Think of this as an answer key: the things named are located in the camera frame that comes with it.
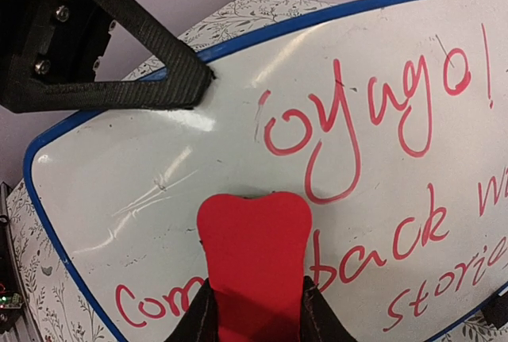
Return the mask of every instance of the black bracket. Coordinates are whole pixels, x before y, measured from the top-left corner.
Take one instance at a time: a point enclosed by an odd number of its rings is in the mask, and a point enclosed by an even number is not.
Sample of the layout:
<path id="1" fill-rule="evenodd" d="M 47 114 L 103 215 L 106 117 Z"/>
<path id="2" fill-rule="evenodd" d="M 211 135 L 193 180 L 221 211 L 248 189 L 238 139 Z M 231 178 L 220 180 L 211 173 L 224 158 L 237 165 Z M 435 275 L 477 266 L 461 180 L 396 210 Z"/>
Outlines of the black bracket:
<path id="1" fill-rule="evenodd" d="M 165 80 L 93 83 L 114 20 L 166 65 Z M 213 77 L 134 0 L 0 0 L 0 105 L 13 112 L 191 108 Z"/>
<path id="2" fill-rule="evenodd" d="M 482 309 L 483 317 L 489 325 L 496 329 L 502 328 L 508 323 L 508 293 L 494 297 Z"/>
<path id="3" fill-rule="evenodd" d="M 214 290 L 207 279 L 165 342 L 219 342 L 217 320 Z M 303 282 L 300 341 L 356 342 L 309 276 Z"/>

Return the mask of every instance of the scratch on whiteboard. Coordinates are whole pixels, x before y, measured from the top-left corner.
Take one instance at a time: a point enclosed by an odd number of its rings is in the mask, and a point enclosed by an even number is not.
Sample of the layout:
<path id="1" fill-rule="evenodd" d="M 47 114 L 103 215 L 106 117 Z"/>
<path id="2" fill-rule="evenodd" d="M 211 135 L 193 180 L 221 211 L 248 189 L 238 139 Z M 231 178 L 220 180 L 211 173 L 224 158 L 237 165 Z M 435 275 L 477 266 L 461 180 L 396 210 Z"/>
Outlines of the scratch on whiteboard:
<path id="1" fill-rule="evenodd" d="M 356 33 L 358 31 L 368 31 L 368 27 L 353 25 L 353 26 L 351 26 L 351 28 L 349 28 L 348 31 L 346 31 L 344 33 L 344 35 L 347 36 L 347 37 L 350 37 L 353 33 Z"/>
<path id="2" fill-rule="evenodd" d="M 254 142 L 257 142 L 257 135 L 258 135 L 258 132 L 260 131 L 261 111 L 263 110 L 264 104 L 267 102 L 270 95 L 271 95 L 270 90 L 264 91 L 260 97 L 260 100 L 257 102 L 257 112 L 256 112 L 256 116 L 254 117 L 254 121 L 256 122 L 256 130 L 254 132 Z"/>
<path id="3" fill-rule="evenodd" d="M 388 17 L 385 15 L 384 10 L 386 7 L 382 7 L 379 9 L 378 19 L 382 19 L 384 21 L 388 21 Z"/>
<path id="4" fill-rule="evenodd" d="M 439 39 L 439 36 L 436 34 L 436 39 L 437 41 L 439 42 L 439 45 L 441 46 L 441 49 L 443 50 L 444 52 L 444 55 L 446 56 L 446 59 L 448 59 L 448 62 L 452 65 L 453 68 L 455 68 L 455 66 L 453 65 L 452 61 L 450 60 L 450 58 L 448 57 L 448 53 L 443 45 L 443 42 L 441 42 L 441 39 Z"/>
<path id="5" fill-rule="evenodd" d="M 134 263 L 138 263 L 140 260 L 144 259 L 146 257 L 146 255 L 144 255 L 143 257 L 140 257 L 139 259 L 134 259 L 132 261 L 130 261 L 129 263 L 127 263 L 124 267 L 127 268 L 129 265 L 133 265 Z"/>
<path id="6" fill-rule="evenodd" d="M 185 149 L 183 149 L 180 155 L 177 156 L 175 160 L 171 163 L 171 166 L 162 175 L 160 175 L 158 179 L 153 180 L 155 186 L 152 189 L 141 195 L 134 202 L 131 202 L 127 206 L 119 209 L 116 213 L 111 215 L 111 217 L 116 217 L 118 215 L 123 215 L 125 213 L 129 213 L 130 215 L 133 215 L 135 217 L 136 213 L 146 208 L 147 206 L 174 197 L 174 195 L 170 195 L 166 198 L 160 198 L 160 195 L 166 192 L 167 190 L 171 189 L 172 187 L 178 186 L 180 183 L 182 183 L 183 181 L 194 175 L 196 172 L 198 172 L 198 170 L 194 170 L 190 174 L 177 180 L 176 182 L 168 184 L 171 180 L 171 177 L 173 176 L 173 173 L 176 171 L 179 165 L 191 154 L 191 152 L 192 150 L 188 146 Z"/>
<path id="7" fill-rule="evenodd" d="M 189 175 L 186 175 L 179 181 L 167 186 L 167 189 L 170 189 L 173 186 L 178 185 L 179 183 L 183 182 L 185 179 L 188 179 L 189 177 L 191 177 L 197 171 L 198 170 L 192 171 Z M 111 215 L 111 217 L 116 217 L 118 215 L 123 214 L 124 217 L 122 219 L 120 219 L 119 221 L 117 221 L 117 224 L 115 225 L 114 230 L 108 229 L 109 235 L 106 238 L 106 240 L 101 242 L 99 245 L 89 247 L 89 248 L 84 248 L 83 250 L 76 251 L 75 253 L 77 254 L 77 253 L 83 253 L 83 252 L 90 252 L 90 251 L 94 251 L 94 250 L 105 247 L 106 245 L 112 243 L 114 240 L 117 239 L 117 235 L 128 224 L 130 218 L 136 219 L 137 213 L 139 213 L 141 210 L 143 210 L 146 207 L 149 207 L 157 202 L 167 201 L 169 199 L 172 199 L 172 198 L 175 198 L 175 197 L 178 197 L 181 195 L 188 195 L 193 192 L 193 191 L 187 191 L 184 193 L 178 193 L 178 194 L 168 195 L 167 197 L 158 198 L 159 195 L 162 194 L 164 191 L 159 190 L 159 192 L 157 192 L 155 194 L 151 194 L 156 190 L 157 190 L 157 187 L 155 186 L 148 193 L 146 193 L 145 195 L 142 195 L 140 198 L 138 198 L 133 203 L 129 204 L 128 206 L 124 207 L 123 209 L 120 209 L 119 211 L 117 211 L 115 214 Z"/>

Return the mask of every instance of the blue whiteboard edge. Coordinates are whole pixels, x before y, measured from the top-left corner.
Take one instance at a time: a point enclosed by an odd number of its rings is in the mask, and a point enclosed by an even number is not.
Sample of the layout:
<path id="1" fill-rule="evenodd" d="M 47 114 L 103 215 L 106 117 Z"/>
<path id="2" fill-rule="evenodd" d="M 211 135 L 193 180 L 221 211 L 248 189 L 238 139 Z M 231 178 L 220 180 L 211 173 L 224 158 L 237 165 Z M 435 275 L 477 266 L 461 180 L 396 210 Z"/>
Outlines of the blue whiteboard edge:
<path id="1" fill-rule="evenodd" d="M 344 3 L 338 6 L 330 7 L 328 9 L 308 13 L 302 15 L 301 17 L 295 17 L 286 21 L 282 21 L 280 23 L 270 25 L 262 29 L 254 30 L 240 37 L 236 37 L 231 40 L 227 40 L 226 42 L 223 42 L 221 44 L 217 44 L 215 46 L 207 48 L 199 52 L 198 56 L 205 63 L 210 63 L 224 56 L 228 56 L 245 48 L 252 47 L 253 45 L 263 43 L 270 39 L 274 39 L 276 37 L 280 37 L 288 33 L 293 33 L 301 29 L 306 29 L 310 26 L 318 25 L 320 23 L 331 21 L 333 19 L 338 19 L 341 17 L 347 17 L 349 15 L 357 13 L 363 13 L 369 10 L 381 9 L 386 6 L 398 5 L 400 3 L 411 1 L 417 0 L 358 0 Z M 158 71 L 154 71 L 150 75 L 144 76 L 140 80 L 141 81 L 161 80 L 166 77 L 166 74 L 167 74 L 166 68 L 161 68 Z M 40 218 L 40 222 L 44 226 L 44 229 L 48 234 L 49 240 L 52 242 L 53 247 L 55 248 L 56 252 L 58 253 L 58 256 L 63 262 L 63 265 L 67 268 L 69 274 L 75 281 L 81 293 L 83 293 L 85 299 L 90 303 L 90 305 L 95 310 L 96 314 L 99 316 L 101 321 L 111 331 L 111 333 L 118 340 L 118 342 L 128 342 L 128 340 L 123 336 L 118 327 L 113 323 L 111 318 L 106 314 L 104 309 L 99 305 L 98 301 L 96 300 L 94 295 L 90 292 L 90 289 L 88 289 L 88 286 L 83 281 L 83 278 L 81 277 L 78 270 L 76 269 L 71 259 L 69 258 L 69 255 L 65 251 L 64 246 L 61 244 L 60 239 L 56 235 L 55 229 L 53 228 L 51 222 L 48 219 L 48 215 L 44 211 L 44 207 L 42 206 L 40 198 L 37 194 L 37 190 L 33 185 L 32 179 L 33 159 L 35 158 L 36 154 L 39 152 L 41 148 L 43 148 L 47 144 L 50 144 L 52 141 L 62 136 L 63 134 L 70 132 L 72 129 L 83 124 L 84 122 L 87 122 L 90 119 L 98 116 L 102 112 L 103 111 L 80 111 L 78 113 L 72 114 L 70 117 L 64 119 L 59 124 L 53 126 L 46 132 L 39 135 L 30 144 L 30 146 L 26 151 L 25 159 L 23 162 L 23 175 L 25 178 L 26 190 L 29 193 L 30 199 L 32 200 L 37 215 Z M 502 287 L 500 287 L 498 290 L 496 290 L 489 298 L 487 298 L 485 301 L 476 306 L 471 312 L 465 314 L 463 317 L 458 319 L 456 322 L 451 324 L 446 329 L 430 337 L 428 341 L 436 340 L 440 336 L 443 336 L 450 330 L 454 329 L 461 322 L 467 320 L 470 316 L 481 310 L 492 298 L 496 297 L 498 293 L 505 290 L 507 287 L 508 282 Z"/>

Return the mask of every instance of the floral patterned surface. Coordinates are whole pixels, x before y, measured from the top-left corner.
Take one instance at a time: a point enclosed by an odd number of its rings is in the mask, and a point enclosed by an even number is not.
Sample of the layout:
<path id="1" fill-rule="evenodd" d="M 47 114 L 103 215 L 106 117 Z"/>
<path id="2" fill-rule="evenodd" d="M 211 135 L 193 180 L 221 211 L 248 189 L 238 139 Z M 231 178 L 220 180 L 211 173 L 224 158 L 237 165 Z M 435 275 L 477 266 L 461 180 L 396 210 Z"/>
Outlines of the floral patterned surface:
<path id="1" fill-rule="evenodd" d="M 310 0 L 236 0 L 180 38 L 199 51 L 254 29 L 329 6 Z M 125 79 L 139 79 L 161 67 L 162 63 L 152 57 Z M 17 264 L 29 308 L 44 342 L 115 341 L 69 277 L 35 214 L 23 181 L 9 196 L 7 205 Z M 477 313 L 439 341 L 508 341 L 508 326 L 496 330 Z"/>

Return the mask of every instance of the red paddle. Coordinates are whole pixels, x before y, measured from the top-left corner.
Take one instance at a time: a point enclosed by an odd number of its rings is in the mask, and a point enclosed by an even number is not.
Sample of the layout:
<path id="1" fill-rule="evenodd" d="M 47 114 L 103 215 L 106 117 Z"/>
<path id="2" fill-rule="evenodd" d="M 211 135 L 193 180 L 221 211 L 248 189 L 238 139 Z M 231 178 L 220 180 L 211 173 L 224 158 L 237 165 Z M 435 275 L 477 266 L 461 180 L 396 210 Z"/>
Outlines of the red paddle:
<path id="1" fill-rule="evenodd" d="M 221 342 L 298 341 L 311 227 L 310 208 L 297 194 L 220 194 L 202 204 L 198 231 Z"/>

